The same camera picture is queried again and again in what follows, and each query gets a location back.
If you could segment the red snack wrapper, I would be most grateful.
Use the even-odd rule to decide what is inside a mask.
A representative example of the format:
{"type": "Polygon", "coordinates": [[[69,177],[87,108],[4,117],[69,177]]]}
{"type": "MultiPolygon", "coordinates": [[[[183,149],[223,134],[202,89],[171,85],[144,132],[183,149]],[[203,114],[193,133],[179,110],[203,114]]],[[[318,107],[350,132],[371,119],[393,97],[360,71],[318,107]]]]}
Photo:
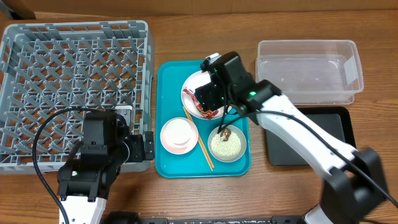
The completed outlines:
{"type": "Polygon", "coordinates": [[[193,94],[191,90],[188,88],[184,88],[182,90],[185,94],[187,94],[193,101],[195,108],[198,110],[198,112],[205,118],[205,119],[212,119],[218,114],[218,110],[215,111],[204,111],[200,102],[197,100],[196,96],[193,94]]]}

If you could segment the grey bowl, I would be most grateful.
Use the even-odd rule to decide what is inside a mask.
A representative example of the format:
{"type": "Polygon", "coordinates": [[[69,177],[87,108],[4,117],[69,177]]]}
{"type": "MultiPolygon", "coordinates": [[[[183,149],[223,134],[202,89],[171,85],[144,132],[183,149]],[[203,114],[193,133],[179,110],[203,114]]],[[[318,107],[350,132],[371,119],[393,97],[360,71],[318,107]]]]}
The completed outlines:
{"type": "MultiPolygon", "coordinates": [[[[239,138],[241,140],[241,152],[240,152],[239,157],[236,160],[234,160],[234,161],[221,161],[221,160],[219,160],[219,161],[221,161],[221,162],[235,162],[235,161],[239,160],[241,157],[243,157],[244,153],[246,152],[246,147],[247,147],[246,137],[245,137],[244,133],[239,128],[237,128],[235,126],[228,126],[227,128],[230,129],[231,132],[234,132],[234,133],[236,133],[239,136],[239,138]]],[[[220,133],[218,133],[218,128],[215,128],[214,130],[212,130],[212,132],[210,133],[210,135],[208,137],[208,148],[209,148],[210,154],[213,157],[214,157],[214,155],[211,152],[210,141],[216,134],[220,134],[220,133]]]]}

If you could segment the brown food piece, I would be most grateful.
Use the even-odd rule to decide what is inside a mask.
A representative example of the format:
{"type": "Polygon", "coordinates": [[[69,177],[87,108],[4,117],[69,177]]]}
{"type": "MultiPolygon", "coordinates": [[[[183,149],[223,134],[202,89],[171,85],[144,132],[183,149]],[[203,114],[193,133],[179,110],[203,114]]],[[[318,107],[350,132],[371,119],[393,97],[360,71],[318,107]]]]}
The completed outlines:
{"type": "Polygon", "coordinates": [[[222,141],[228,141],[230,135],[231,135],[231,130],[228,128],[224,128],[224,130],[220,132],[220,138],[222,141]]]}

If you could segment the white cup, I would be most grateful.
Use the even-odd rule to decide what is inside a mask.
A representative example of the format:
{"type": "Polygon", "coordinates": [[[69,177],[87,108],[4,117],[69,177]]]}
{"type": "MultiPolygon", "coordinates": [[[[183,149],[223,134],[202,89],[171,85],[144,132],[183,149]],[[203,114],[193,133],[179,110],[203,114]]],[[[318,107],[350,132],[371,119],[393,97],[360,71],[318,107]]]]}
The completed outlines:
{"type": "Polygon", "coordinates": [[[172,144],[182,145],[188,142],[192,137],[190,124],[184,119],[177,118],[169,121],[165,129],[166,140],[172,144]]]}

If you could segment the white rice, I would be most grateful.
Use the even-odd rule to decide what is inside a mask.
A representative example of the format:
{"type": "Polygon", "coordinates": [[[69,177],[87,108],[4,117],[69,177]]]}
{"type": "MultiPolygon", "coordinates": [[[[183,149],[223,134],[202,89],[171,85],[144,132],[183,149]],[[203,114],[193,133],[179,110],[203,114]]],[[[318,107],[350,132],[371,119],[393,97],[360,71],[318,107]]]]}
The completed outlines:
{"type": "Polygon", "coordinates": [[[228,137],[216,134],[210,141],[211,152],[215,158],[221,161],[234,161],[241,152],[241,140],[239,136],[231,132],[228,137]]]}

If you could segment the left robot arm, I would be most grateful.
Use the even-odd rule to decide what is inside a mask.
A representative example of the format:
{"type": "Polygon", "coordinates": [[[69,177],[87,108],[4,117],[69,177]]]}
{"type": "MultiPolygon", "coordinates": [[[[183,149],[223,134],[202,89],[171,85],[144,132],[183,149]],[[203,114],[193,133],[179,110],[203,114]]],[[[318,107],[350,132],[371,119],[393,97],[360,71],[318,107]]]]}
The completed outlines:
{"type": "Polygon", "coordinates": [[[60,223],[100,223],[118,175],[142,172],[154,160],[154,134],[134,133],[134,117],[132,106],[86,114],[83,137],[58,170],[60,223]]]}

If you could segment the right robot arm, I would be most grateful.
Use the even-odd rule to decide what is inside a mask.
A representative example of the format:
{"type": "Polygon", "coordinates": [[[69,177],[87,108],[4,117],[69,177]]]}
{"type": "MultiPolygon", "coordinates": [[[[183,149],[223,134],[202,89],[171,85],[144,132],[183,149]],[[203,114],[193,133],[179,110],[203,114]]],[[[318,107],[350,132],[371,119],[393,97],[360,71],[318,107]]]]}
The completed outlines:
{"type": "Polygon", "coordinates": [[[256,82],[237,52],[210,55],[200,68],[210,82],[194,94],[205,111],[232,106],[286,142],[322,179],[320,202],[299,223],[359,223],[385,200],[397,205],[375,150],[359,151],[326,132],[270,81],[256,82]]]}

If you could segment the large white plate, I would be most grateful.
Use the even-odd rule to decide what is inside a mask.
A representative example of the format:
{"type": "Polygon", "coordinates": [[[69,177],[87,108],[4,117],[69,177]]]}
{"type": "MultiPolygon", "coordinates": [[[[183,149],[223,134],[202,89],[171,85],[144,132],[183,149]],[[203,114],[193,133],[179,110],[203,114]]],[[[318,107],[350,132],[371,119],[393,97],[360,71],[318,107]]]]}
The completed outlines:
{"type": "Polygon", "coordinates": [[[206,119],[196,108],[194,101],[190,95],[194,95],[198,87],[206,85],[211,82],[210,74],[208,72],[197,71],[191,74],[182,85],[181,100],[183,106],[194,117],[199,119],[206,119]]]}

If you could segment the teal plastic tray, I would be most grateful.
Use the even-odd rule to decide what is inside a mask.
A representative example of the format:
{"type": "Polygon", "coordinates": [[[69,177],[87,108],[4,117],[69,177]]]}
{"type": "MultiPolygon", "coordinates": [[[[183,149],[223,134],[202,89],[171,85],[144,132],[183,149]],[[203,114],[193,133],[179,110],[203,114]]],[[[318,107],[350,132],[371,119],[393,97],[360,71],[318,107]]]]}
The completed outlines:
{"type": "Polygon", "coordinates": [[[249,122],[247,118],[233,123],[240,129],[245,140],[246,152],[235,162],[221,162],[214,157],[215,165],[210,169],[201,147],[197,144],[190,152],[176,155],[163,147],[160,132],[170,119],[182,117],[183,111],[181,91],[185,80],[200,70],[201,60],[185,60],[166,62],[160,66],[157,73],[156,119],[155,119],[155,168],[166,178],[195,177],[232,177],[244,175],[251,166],[251,149],[249,122]]]}

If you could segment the clear plastic bin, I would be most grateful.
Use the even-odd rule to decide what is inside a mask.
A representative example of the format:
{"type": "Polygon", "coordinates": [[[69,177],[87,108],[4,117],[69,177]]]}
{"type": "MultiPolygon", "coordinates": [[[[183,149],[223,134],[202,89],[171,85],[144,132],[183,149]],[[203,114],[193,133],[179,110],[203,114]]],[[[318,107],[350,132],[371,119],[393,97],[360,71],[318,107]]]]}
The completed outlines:
{"type": "Polygon", "coordinates": [[[263,40],[256,81],[268,80],[296,105],[349,105],[364,90],[352,40],[263,40]]]}

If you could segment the grey dish rack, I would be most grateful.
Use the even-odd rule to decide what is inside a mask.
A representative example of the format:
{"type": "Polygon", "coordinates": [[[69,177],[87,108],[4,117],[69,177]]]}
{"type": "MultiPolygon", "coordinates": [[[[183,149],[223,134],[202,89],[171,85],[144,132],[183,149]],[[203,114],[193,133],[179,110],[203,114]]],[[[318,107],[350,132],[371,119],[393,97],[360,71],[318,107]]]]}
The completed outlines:
{"type": "Polygon", "coordinates": [[[1,174],[58,170],[87,108],[135,109],[150,131],[155,43],[145,21],[12,24],[1,37],[1,174]]]}

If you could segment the black tray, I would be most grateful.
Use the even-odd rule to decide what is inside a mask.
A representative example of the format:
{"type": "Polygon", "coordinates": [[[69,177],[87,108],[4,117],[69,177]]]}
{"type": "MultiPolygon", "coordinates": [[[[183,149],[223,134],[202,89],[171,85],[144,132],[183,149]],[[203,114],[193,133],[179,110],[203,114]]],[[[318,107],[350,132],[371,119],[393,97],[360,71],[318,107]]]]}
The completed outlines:
{"type": "MultiPolygon", "coordinates": [[[[299,108],[299,110],[327,133],[356,147],[351,117],[345,107],[299,108]]],[[[300,155],[269,130],[266,130],[266,143],[268,160],[273,166],[308,166],[300,155]]]]}

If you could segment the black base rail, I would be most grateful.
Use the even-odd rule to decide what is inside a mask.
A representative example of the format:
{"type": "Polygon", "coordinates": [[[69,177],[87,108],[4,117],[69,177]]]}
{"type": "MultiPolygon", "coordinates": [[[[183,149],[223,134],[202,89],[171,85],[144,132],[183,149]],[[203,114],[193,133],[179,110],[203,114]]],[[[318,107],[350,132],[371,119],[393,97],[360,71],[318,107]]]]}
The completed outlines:
{"type": "Polygon", "coordinates": [[[140,218],[133,212],[111,212],[101,224],[303,224],[300,216],[273,216],[270,218],[215,218],[183,219],[140,218]]]}

